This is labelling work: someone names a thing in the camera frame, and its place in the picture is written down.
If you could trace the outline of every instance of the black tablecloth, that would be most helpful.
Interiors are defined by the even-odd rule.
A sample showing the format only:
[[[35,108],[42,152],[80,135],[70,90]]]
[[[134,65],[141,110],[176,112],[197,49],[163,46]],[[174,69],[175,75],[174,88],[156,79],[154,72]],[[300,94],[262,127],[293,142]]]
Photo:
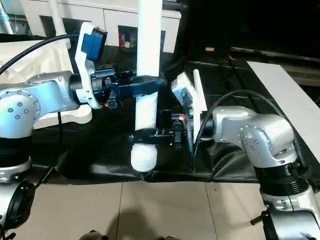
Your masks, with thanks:
[[[250,89],[272,99],[246,62],[234,62],[240,80],[227,63],[183,61],[172,66],[170,54],[162,54],[160,69],[170,82],[182,70],[192,76],[200,72],[208,107],[221,95],[237,89]],[[106,47],[100,64],[116,63],[119,71],[136,69],[136,52],[117,47]],[[224,105],[241,105],[262,114],[273,110],[264,102],[239,95],[225,101]],[[158,115],[161,110],[177,108],[179,103],[169,90],[159,92]],[[47,167],[56,168],[49,180],[56,184],[97,184],[144,180],[147,182],[256,182],[256,176],[243,150],[229,143],[203,142],[196,156],[195,172],[190,171],[188,153],[171,146],[158,145],[158,163],[147,173],[136,172],[131,167],[131,148],[126,135],[134,131],[135,99],[128,99],[123,107],[94,110],[93,119],[87,124],[63,124],[63,140],[58,161],[55,160],[58,126],[34,131],[32,137],[32,170],[30,178],[36,180]],[[310,164],[312,178],[320,184],[320,165],[309,148],[299,138],[302,154]]]

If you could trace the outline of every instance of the white vertical pipe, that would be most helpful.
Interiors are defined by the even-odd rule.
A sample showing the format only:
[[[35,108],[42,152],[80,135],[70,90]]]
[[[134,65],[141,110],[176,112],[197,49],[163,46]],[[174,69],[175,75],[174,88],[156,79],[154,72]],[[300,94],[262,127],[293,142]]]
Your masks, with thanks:
[[[5,27],[6,32],[11,35],[14,34],[14,32],[12,31],[10,22],[9,22],[9,17],[8,17],[4,7],[2,6],[1,1],[0,1],[0,18],[3,22],[3,25]]]
[[[49,0],[49,4],[52,12],[55,35],[59,36],[66,34],[65,25],[59,13],[58,0]]]
[[[139,0],[137,75],[159,76],[162,0]],[[158,93],[136,98],[135,130],[155,128]],[[157,163],[154,145],[135,144],[131,165],[139,172],[152,170]]]

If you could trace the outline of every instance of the floor tile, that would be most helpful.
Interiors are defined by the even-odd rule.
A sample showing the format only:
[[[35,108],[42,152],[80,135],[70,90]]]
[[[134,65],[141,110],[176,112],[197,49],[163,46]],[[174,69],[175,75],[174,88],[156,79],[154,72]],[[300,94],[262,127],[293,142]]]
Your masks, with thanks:
[[[29,220],[15,240],[78,240],[91,230],[114,240],[122,183],[44,184],[36,192]]]
[[[216,240],[202,182],[123,184],[117,240]]]
[[[206,183],[218,240],[266,239],[262,223],[250,224],[266,209],[259,187],[250,183]]]

